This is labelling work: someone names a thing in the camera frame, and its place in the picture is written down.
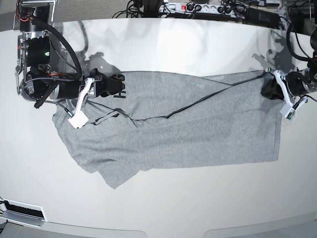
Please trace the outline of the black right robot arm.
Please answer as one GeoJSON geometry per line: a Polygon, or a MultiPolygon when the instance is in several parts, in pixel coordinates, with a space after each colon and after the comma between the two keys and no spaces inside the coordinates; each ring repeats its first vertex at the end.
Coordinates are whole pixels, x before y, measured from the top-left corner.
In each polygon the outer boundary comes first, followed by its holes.
{"type": "Polygon", "coordinates": [[[16,90],[25,100],[39,108],[44,103],[57,104],[58,100],[85,97],[107,97],[124,92],[124,76],[107,77],[96,68],[87,77],[83,75],[80,61],[63,35],[49,22],[53,19],[51,6],[54,0],[18,0],[14,25],[19,26],[17,43],[16,90]],[[50,66],[54,47],[50,36],[55,36],[73,60],[72,73],[56,72],[50,66]]]}

